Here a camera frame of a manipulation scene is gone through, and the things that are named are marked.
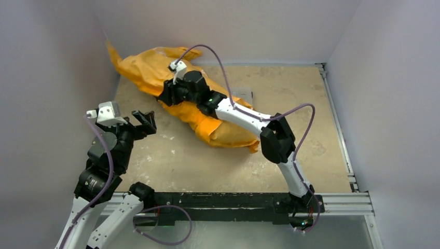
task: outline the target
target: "gray wall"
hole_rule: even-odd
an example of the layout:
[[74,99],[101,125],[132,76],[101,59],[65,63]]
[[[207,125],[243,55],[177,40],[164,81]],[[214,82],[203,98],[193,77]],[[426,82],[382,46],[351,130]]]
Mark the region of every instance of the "gray wall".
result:
[[362,1],[328,62],[386,248],[438,248],[440,2]]
[[0,241],[54,248],[117,75],[87,0],[0,2]]
[[[225,63],[327,61],[360,0],[93,0],[121,56],[212,46]],[[202,63],[216,63],[209,53]]]

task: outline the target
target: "cable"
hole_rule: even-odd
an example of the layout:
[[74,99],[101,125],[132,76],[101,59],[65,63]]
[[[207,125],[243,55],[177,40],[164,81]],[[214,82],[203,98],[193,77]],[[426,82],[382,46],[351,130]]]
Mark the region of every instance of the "cable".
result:
[[143,235],[143,236],[153,240],[154,242],[162,244],[162,245],[179,245],[179,244],[182,244],[183,242],[185,242],[189,238],[189,235],[191,234],[191,231],[193,230],[193,221],[191,220],[191,217],[189,217],[189,214],[183,208],[181,208],[179,206],[175,206],[175,205],[162,205],[162,206],[151,207],[150,209],[144,209],[144,210],[140,211],[140,213],[145,213],[145,212],[148,212],[148,211],[151,211],[151,210],[162,209],[162,208],[175,208],[175,209],[178,209],[178,210],[182,211],[186,215],[186,217],[188,217],[188,220],[189,220],[189,231],[188,231],[188,234],[183,239],[181,239],[181,240],[179,240],[177,242],[166,242],[166,241],[158,240],[158,239],[156,239],[156,238],[154,238],[154,237],[152,237],[152,236],[142,232],[141,230],[139,230],[138,227],[136,226],[136,224],[134,223],[134,219],[133,219],[134,230],[136,232],[138,232],[140,235]]
[[231,88],[229,87],[229,82],[228,82],[228,78],[227,78],[227,76],[226,76],[225,68],[223,67],[223,64],[222,64],[220,58],[218,57],[217,53],[216,53],[211,47],[209,47],[209,46],[207,46],[207,45],[205,45],[205,44],[197,44],[197,45],[194,45],[194,46],[188,48],[188,49],[187,49],[187,50],[186,50],[186,51],[185,51],[185,52],[184,52],[184,53],[183,53],[183,54],[182,54],[182,55],[176,60],[175,63],[179,62],[179,61],[180,61],[180,60],[181,60],[181,59],[182,59],[182,58],[183,58],[188,52],[190,52],[192,49],[194,49],[194,48],[196,48],[196,47],[204,47],[204,48],[207,48],[207,49],[209,49],[209,50],[214,54],[214,56],[216,57],[216,59],[217,59],[217,61],[218,61],[218,64],[220,65],[220,68],[222,69],[223,77],[224,77],[224,79],[225,79],[226,88],[228,89],[229,100],[230,100],[230,102],[231,102],[231,106],[233,106],[234,109],[238,110],[239,112],[244,113],[244,114],[246,114],[246,115],[248,115],[248,116],[250,116],[250,117],[253,117],[253,118],[259,119],[259,120],[261,120],[261,121],[274,121],[274,120],[278,120],[278,119],[280,119],[280,118],[283,118],[283,117],[285,117],[285,116],[287,116],[287,115],[289,115],[289,114],[292,114],[292,113],[296,112],[297,110],[299,110],[299,109],[301,109],[301,108],[303,108],[303,107],[310,106],[310,107],[312,108],[312,116],[310,117],[309,125],[307,126],[307,129],[306,129],[306,131],[304,132],[304,135],[302,136],[301,140],[299,141],[298,146],[296,147],[296,150],[294,151],[294,154],[293,154],[293,166],[294,166],[294,168],[295,168],[295,171],[296,171],[296,173],[298,174],[298,176],[299,176],[300,180],[302,181],[302,183],[304,184],[304,186],[306,187],[307,191],[313,195],[313,197],[314,197],[316,203],[318,204],[318,210],[317,210],[316,221],[313,223],[312,226],[309,227],[309,229],[307,229],[307,231],[310,231],[310,230],[311,230],[311,229],[312,229],[312,228],[318,223],[318,220],[319,220],[319,217],[320,217],[320,213],[321,213],[321,207],[320,207],[320,205],[319,205],[319,200],[318,200],[318,198],[316,197],[316,195],[314,194],[314,192],[313,192],[313,191],[307,186],[307,184],[304,182],[304,178],[301,176],[301,174],[300,174],[300,172],[299,172],[299,170],[298,170],[298,167],[297,167],[297,165],[296,165],[296,155],[298,154],[299,148],[301,148],[301,145],[303,144],[304,139],[306,138],[307,134],[309,133],[310,127],[312,126],[312,123],[313,123],[313,120],[314,120],[314,117],[315,117],[315,106],[314,106],[313,104],[311,104],[311,103],[305,103],[305,104],[302,104],[302,105],[300,105],[300,106],[297,106],[297,107],[293,108],[292,110],[289,110],[289,111],[286,112],[286,113],[283,113],[283,114],[281,114],[281,115],[278,115],[278,116],[276,116],[276,117],[263,118],[263,119],[262,119],[261,117],[259,117],[259,116],[256,116],[256,115],[252,114],[252,113],[248,113],[248,112],[246,112],[245,110],[242,110],[242,109],[240,109],[240,108],[238,108],[238,107],[235,106],[235,102],[234,102],[233,99],[232,99],[232,92],[231,92]]
[[292,110],[289,110],[288,112],[286,112],[286,113],[284,113],[284,114],[281,114],[281,115],[279,115],[279,116],[272,117],[272,118],[261,118],[261,117],[259,117],[259,116],[257,116],[257,115],[254,115],[254,114],[252,114],[252,113],[248,113],[247,111],[238,108],[238,107],[235,105],[235,102],[234,102],[233,99],[232,99],[232,91],[231,91],[231,88],[230,88],[230,86],[229,86],[228,77],[226,76],[226,71],[225,71],[225,68],[223,67],[223,63],[222,63],[222,61],[220,60],[220,57],[218,57],[217,53],[216,53],[211,47],[209,47],[209,46],[207,46],[207,45],[205,45],[205,44],[197,44],[197,45],[194,45],[194,46],[188,48],[188,49],[187,49],[187,50],[186,50],[186,51],[185,51],[185,52],[184,52],[184,53],[183,53],[183,54],[182,54],[182,55],[181,55],[181,56],[175,61],[175,64],[177,64],[180,60],[182,60],[182,58],[183,58],[187,53],[189,53],[192,49],[197,48],[197,47],[204,47],[204,48],[207,48],[207,49],[209,49],[209,50],[214,54],[215,58],[216,58],[217,61],[218,61],[218,64],[220,65],[220,68],[222,69],[223,77],[224,77],[224,79],[225,79],[226,88],[228,89],[228,97],[229,97],[229,101],[231,102],[231,106],[232,106],[235,110],[237,110],[237,111],[239,111],[239,112],[241,112],[241,113],[244,113],[244,114],[246,114],[246,115],[248,115],[248,116],[250,116],[250,117],[253,117],[253,118],[256,118],[256,119],[258,119],[258,120],[261,120],[261,121],[274,121],[274,120],[278,120],[278,119],[280,119],[280,118],[283,118],[283,117],[285,117],[285,116],[287,116],[287,115],[289,115],[289,114],[291,114],[291,113],[297,111],[298,109],[303,108],[303,105],[306,105],[306,104],[300,105],[300,106],[298,106],[298,107],[296,107],[296,108],[294,108],[294,109],[292,109]]
[[102,147],[104,147],[105,152],[107,153],[107,158],[108,158],[108,179],[105,182],[104,187],[101,189],[101,191],[86,205],[84,206],[83,209],[81,209],[76,216],[72,219],[72,223],[71,225],[68,227],[66,233],[64,234],[63,239],[61,240],[60,243],[60,247],[59,249],[63,249],[64,245],[66,244],[66,241],[70,235],[70,233],[73,230],[73,227],[76,226],[76,224],[78,223],[79,218],[81,218],[81,216],[93,205],[95,204],[95,202],[97,202],[99,200],[99,198],[108,190],[108,188],[110,187],[110,184],[112,183],[112,179],[113,179],[113,158],[112,158],[112,154],[110,153],[110,150],[107,146],[107,143],[104,141],[104,139],[102,138],[101,134],[98,131],[98,127],[93,124],[89,118],[90,114],[86,114],[84,115],[84,119],[86,120],[87,124],[90,126],[90,128],[92,129],[93,133],[97,136],[97,138],[99,139],[99,141],[102,144]]
[[312,104],[309,104],[309,103],[306,103],[306,104],[303,104],[303,105],[300,105],[300,106],[294,108],[294,109],[298,110],[298,109],[301,109],[301,108],[306,107],[306,106],[310,106],[310,107],[312,107],[312,116],[310,117],[309,125],[307,126],[306,131],[304,132],[304,135],[302,136],[301,140],[299,141],[298,146],[296,146],[296,150],[293,152],[293,157],[292,157],[292,159],[293,159],[293,167],[295,168],[295,172],[296,172],[296,174],[298,175],[298,177],[299,177],[299,179],[301,180],[302,184],[304,184],[304,187],[307,189],[307,192],[309,192],[309,193],[312,194],[312,196],[313,196],[313,198],[314,198],[314,200],[315,200],[315,202],[317,203],[317,206],[318,206],[316,220],[315,220],[315,221],[313,222],[313,224],[307,229],[307,232],[309,232],[310,230],[312,230],[312,229],[316,226],[316,224],[317,224],[318,221],[319,221],[319,217],[320,217],[320,215],[321,215],[321,205],[319,205],[319,200],[318,200],[318,198],[316,197],[315,193],[314,193],[314,192],[309,188],[309,186],[307,186],[307,184],[304,182],[304,178],[303,178],[303,176],[301,175],[301,173],[299,172],[298,166],[296,165],[296,156],[298,155],[298,151],[299,151],[299,149],[301,148],[301,145],[303,145],[303,142],[304,142],[304,140],[306,139],[307,134],[309,134],[310,128],[312,127],[313,120],[315,119],[315,111],[316,111],[316,110],[315,110],[315,106],[312,105]]

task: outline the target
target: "orange fabric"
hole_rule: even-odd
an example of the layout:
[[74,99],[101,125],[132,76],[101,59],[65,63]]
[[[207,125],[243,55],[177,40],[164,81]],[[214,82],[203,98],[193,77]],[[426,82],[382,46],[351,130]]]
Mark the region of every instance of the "orange fabric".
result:
[[[139,90],[153,96],[158,96],[163,90],[163,82],[173,77],[173,74],[168,70],[168,65],[187,50],[184,47],[157,47],[136,56],[121,59],[110,43],[107,43],[107,49],[116,70],[135,83]],[[201,55],[200,50],[193,49],[185,55],[182,61],[187,65],[188,71],[201,71],[212,90],[227,95],[227,91],[204,74],[202,68],[193,66],[189,62]],[[250,104],[241,98],[233,97],[233,99],[243,106],[252,108]],[[209,145],[215,147],[247,146],[252,153],[257,152],[259,141],[251,132],[233,123],[205,116],[191,102],[184,101],[174,106],[167,106],[161,101],[159,102],[171,115],[188,123],[195,131],[196,136]]]

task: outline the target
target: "black joint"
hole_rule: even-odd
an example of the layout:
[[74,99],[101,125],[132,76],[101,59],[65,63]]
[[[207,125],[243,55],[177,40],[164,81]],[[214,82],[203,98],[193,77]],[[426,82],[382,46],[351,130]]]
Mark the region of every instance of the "black joint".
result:
[[260,133],[262,153],[273,163],[287,162],[295,151],[295,136],[285,117],[271,121]]
[[139,197],[140,201],[144,202],[144,208],[151,208],[155,205],[154,189],[150,186],[137,182],[132,184],[128,191]]

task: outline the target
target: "table surface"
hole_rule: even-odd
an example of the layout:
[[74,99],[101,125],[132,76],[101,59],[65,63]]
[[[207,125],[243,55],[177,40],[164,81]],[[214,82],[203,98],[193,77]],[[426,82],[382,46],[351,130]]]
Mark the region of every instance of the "table surface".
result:
[[[254,108],[283,113],[302,103],[316,106],[316,116],[298,160],[316,192],[351,192],[345,161],[325,87],[317,67],[227,66],[231,86],[250,87]],[[207,75],[224,85],[217,66],[204,66]],[[196,138],[188,124],[171,116],[156,100],[122,77],[115,100],[121,114],[155,111],[157,134],[136,141],[128,171],[117,191],[143,182],[156,191],[177,192],[287,192],[276,164],[247,148],[214,148]],[[287,117],[297,138],[302,137],[311,109]],[[133,124],[139,124],[134,118]]]

